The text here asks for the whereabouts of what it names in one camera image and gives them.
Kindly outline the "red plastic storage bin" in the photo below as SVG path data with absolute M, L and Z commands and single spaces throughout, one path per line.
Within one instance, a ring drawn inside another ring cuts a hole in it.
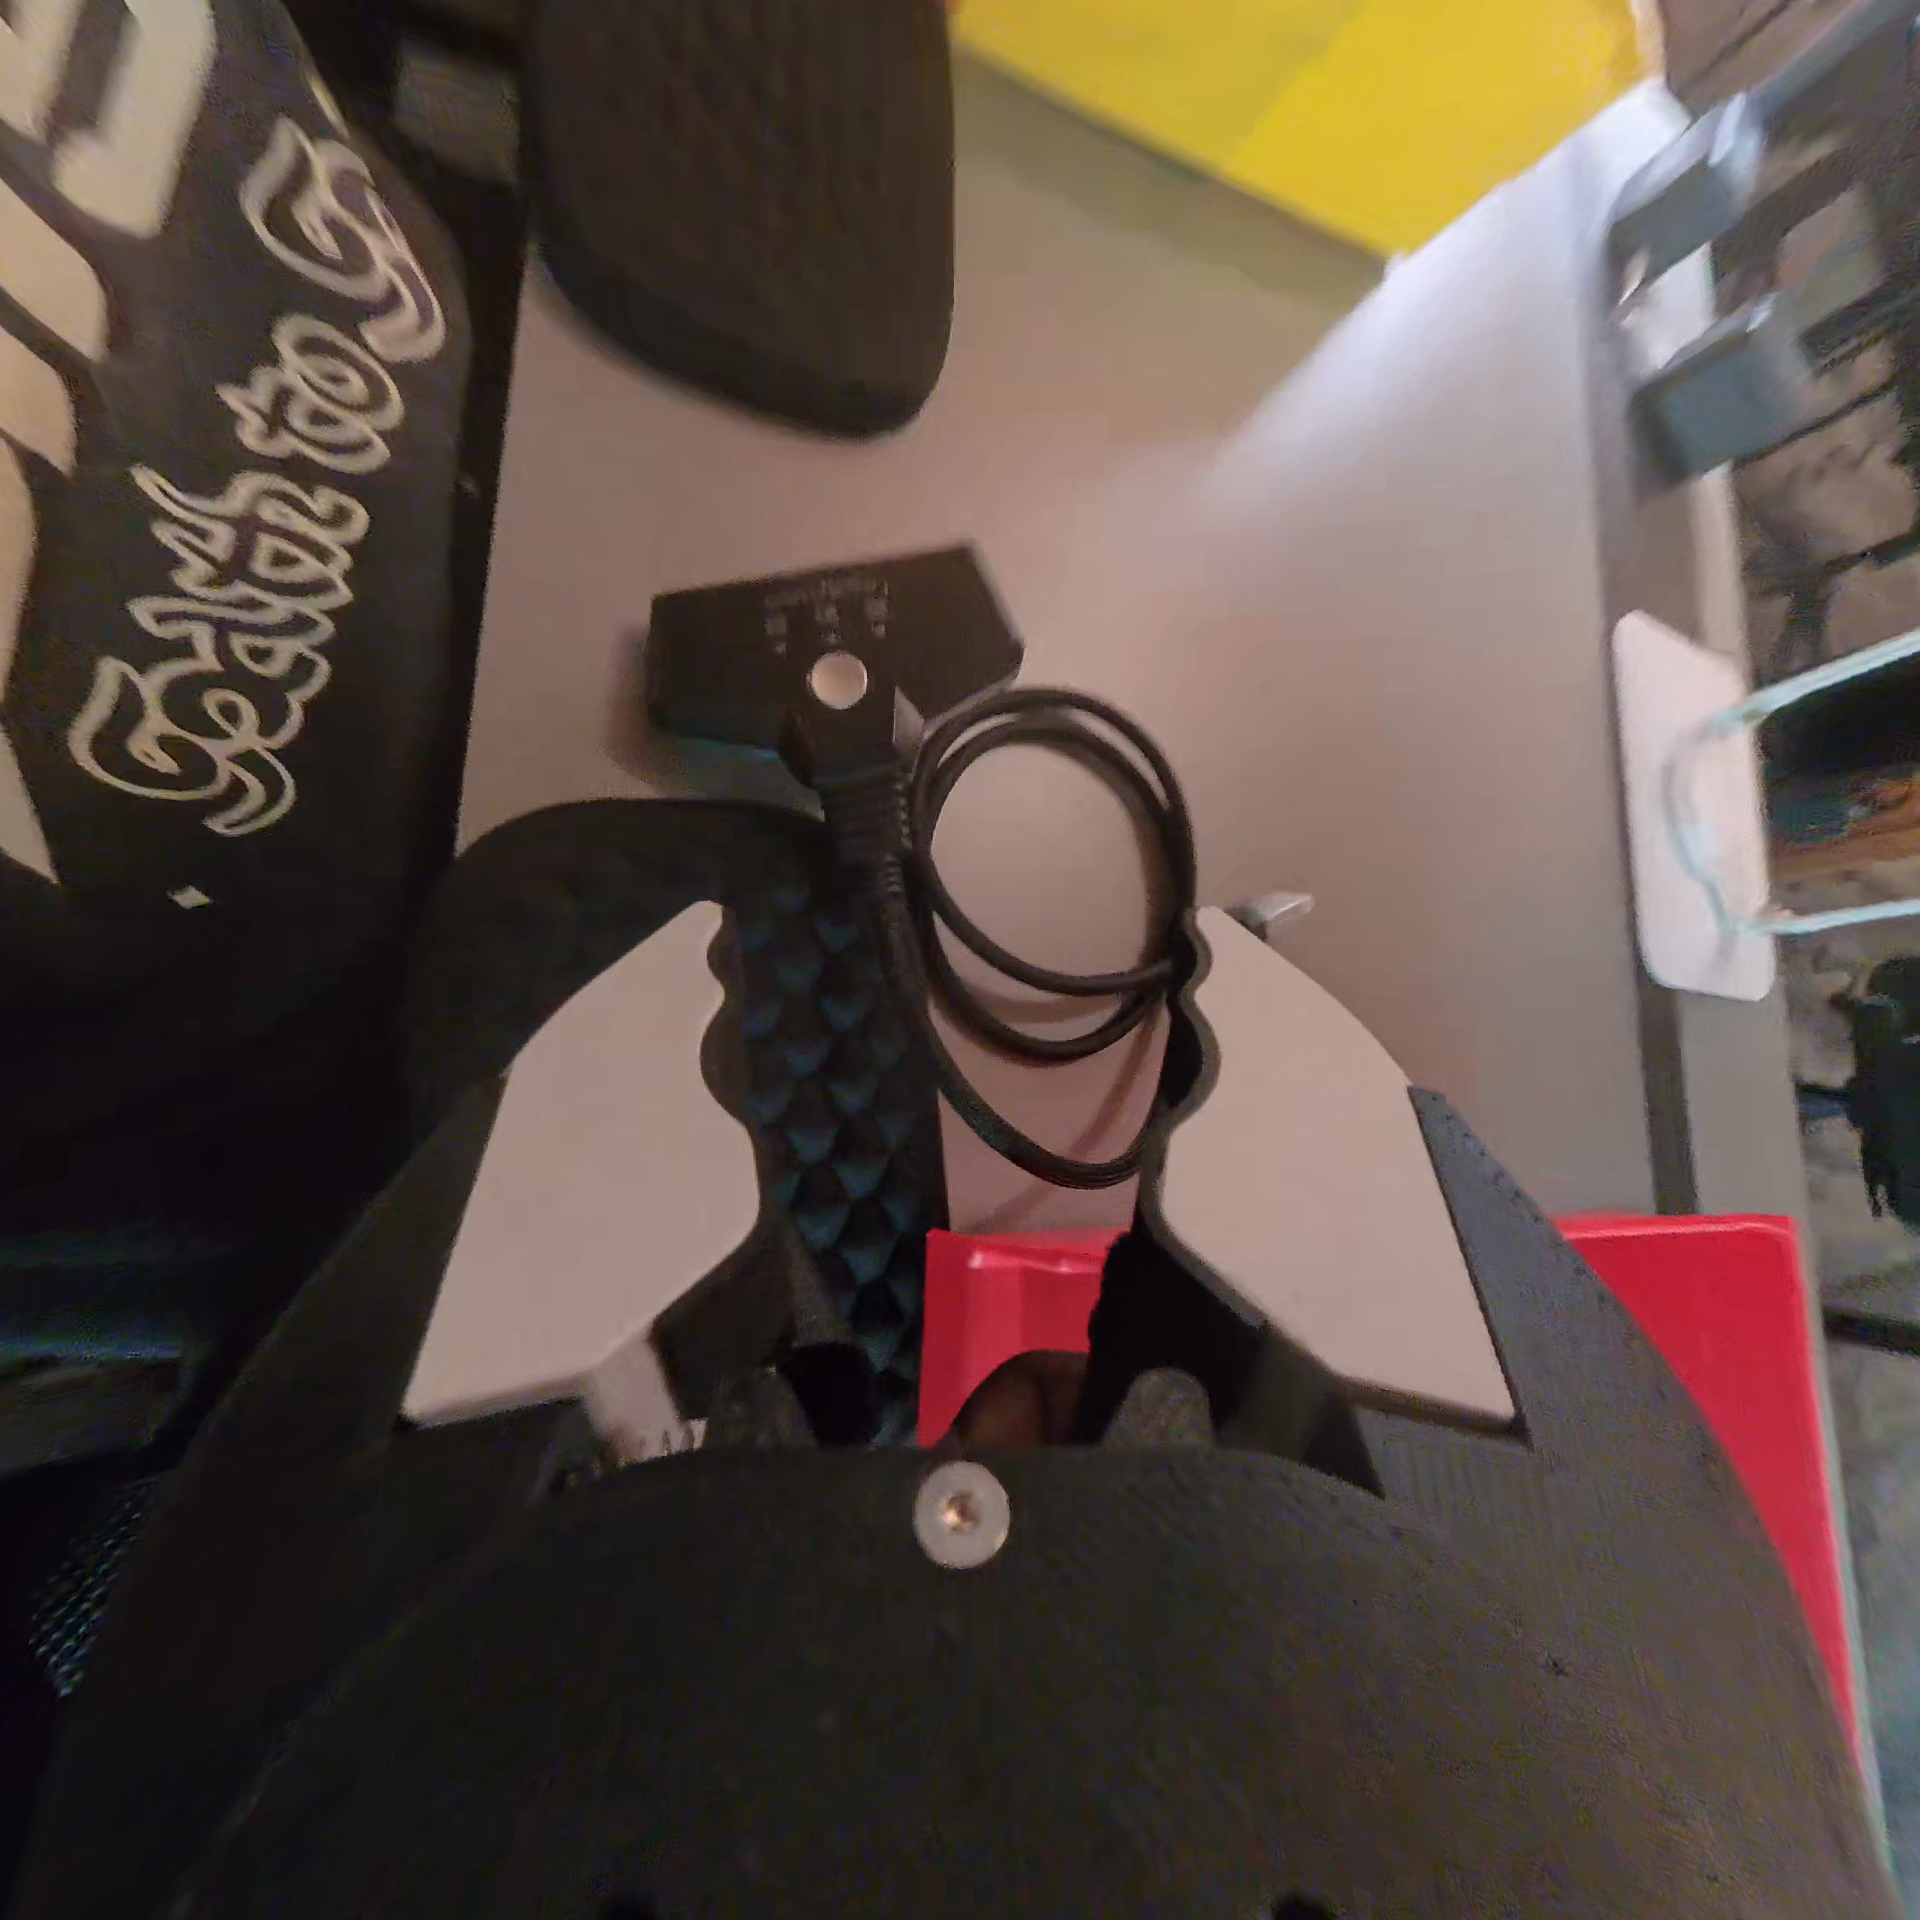
M 1867 1758 L 1834 1447 L 1794 1225 L 1782 1214 L 1588 1212 L 1559 1222 L 1720 1438 L 1776 1549 Z M 1118 1231 L 929 1233 L 916 1438 L 1028 1355 L 1084 1356 Z

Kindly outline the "yellow panel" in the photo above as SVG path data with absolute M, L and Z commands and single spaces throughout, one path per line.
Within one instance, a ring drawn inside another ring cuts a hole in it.
M 1382 257 L 1659 63 L 1632 3 L 967 3 L 953 28 L 1052 102 Z

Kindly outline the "dark grey box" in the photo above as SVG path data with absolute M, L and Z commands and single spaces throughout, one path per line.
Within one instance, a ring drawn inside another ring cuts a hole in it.
M 1778 294 L 1671 349 L 1626 333 L 1625 352 L 1630 420 L 1668 483 L 1761 459 L 1817 418 L 1817 364 Z

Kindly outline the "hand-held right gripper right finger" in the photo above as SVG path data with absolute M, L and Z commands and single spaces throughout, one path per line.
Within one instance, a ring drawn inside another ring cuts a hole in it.
M 1222 907 L 1193 914 L 1188 938 L 1169 1038 L 1197 1044 L 1197 1072 L 1141 1160 L 1141 1229 L 1355 1402 L 1514 1428 L 1404 1072 Z

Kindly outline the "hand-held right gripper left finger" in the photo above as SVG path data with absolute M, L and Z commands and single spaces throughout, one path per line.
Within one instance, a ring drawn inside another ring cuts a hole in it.
M 662 1319 L 748 1248 L 753 1139 L 709 1086 L 723 914 L 696 904 L 551 1013 L 501 1107 L 400 1413 L 578 1402 L 624 1460 L 700 1445 Z

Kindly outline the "person's black printed shirt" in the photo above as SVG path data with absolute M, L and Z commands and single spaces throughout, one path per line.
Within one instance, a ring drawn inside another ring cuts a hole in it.
M 355 972 L 452 697 L 458 255 L 285 5 L 5 5 L 5 1163 Z

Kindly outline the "clear glass piece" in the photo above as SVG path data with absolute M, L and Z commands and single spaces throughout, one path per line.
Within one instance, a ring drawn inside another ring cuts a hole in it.
M 1871 925 L 1917 922 L 1917 898 L 1811 914 L 1772 897 L 1756 737 L 1793 708 L 1917 662 L 1918 635 L 1884 639 L 1766 687 L 1648 615 L 1616 631 L 1622 780 L 1647 972 L 1659 983 L 1756 1000 L 1747 952 Z

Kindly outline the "person's right hand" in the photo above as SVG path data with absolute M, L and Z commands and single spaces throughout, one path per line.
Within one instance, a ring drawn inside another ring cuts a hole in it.
M 959 1410 L 948 1449 L 976 1455 L 1073 1445 L 1087 1368 L 1089 1356 L 1083 1353 L 1048 1349 L 1007 1359 Z

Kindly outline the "silver stand base plate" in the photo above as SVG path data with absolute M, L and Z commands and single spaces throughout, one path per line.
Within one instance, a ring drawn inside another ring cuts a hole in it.
M 1744 669 L 1642 610 L 1617 623 L 1611 660 L 1644 973 L 1683 995 L 1764 1003 L 1778 965 Z

